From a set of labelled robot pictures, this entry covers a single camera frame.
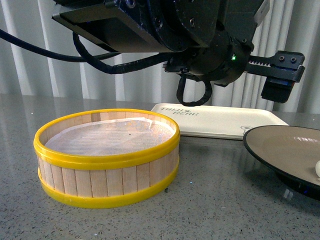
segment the black cable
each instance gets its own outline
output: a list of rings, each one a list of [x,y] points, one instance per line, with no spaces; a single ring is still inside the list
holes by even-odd
[[[11,34],[3,31],[1,29],[0,29],[0,38],[2,38],[3,40],[6,40],[7,42],[14,44],[20,48],[26,49],[26,50],[31,51],[36,54],[40,54],[40,55],[45,56],[47,58],[61,60],[61,61],[65,61],[65,62],[72,62],[72,63],[85,63],[86,62],[86,60],[80,56],[64,55],[64,54],[52,52],[52,51],[40,48],[38,46],[32,45],[32,44],[27,43],[27,42],[15,37],[15,36],[12,36]],[[112,58],[112,57],[117,56],[119,54],[120,54],[119,52],[109,52],[109,53],[97,55],[97,56],[95,56],[95,58],[97,58],[99,60],[104,60],[104,59]]]
[[[137,61],[110,66],[92,56],[81,43],[78,34],[75,32],[73,33],[73,43],[78,53],[87,61],[88,64],[106,74],[126,74],[138,71],[168,61],[173,55],[172,53],[168,52],[159,53],[157,55],[146,57]]]
[[[195,107],[195,106],[201,106],[208,102],[212,95],[212,86],[209,81],[204,81],[205,85],[205,92],[203,97],[198,100],[198,101],[191,101],[191,102],[185,102],[184,101],[184,92],[185,92],[185,87],[186,87],[186,75],[181,74],[181,78],[178,84],[178,89],[176,90],[176,98],[178,99],[179,103],[181,103],[183,106],[186,107]]]

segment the black plate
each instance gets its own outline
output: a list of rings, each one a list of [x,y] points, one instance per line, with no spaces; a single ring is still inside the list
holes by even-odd
[[[273,169],[290,188],[320,200],[320,130],[270,125],[252,128],[243,136],[246,149]]]

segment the speckled countertop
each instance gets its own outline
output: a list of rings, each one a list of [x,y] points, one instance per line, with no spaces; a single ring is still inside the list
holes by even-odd
[[[81,111],[153,106],[0,94],[0,239],[320,239],[320,201],[288,188],[242,141],[182,137],[168,191],[133,205],[82,209],[45,194],[33,149],[41,126]],[[320,129],[320,115],[275,114]]]

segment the white mesh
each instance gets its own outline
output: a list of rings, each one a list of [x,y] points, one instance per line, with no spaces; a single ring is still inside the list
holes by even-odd
[[[69,127],[49,139],[45,146],[66,154],[118,155],[155,147],[174,134],[163,122],[133,117]]]

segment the brown plate surface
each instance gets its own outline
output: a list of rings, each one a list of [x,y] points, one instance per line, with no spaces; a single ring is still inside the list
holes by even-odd
[[[320,189],[320,130],[270,125],[253,128],[243,137],[246,149],[260,162],[293,180]]]

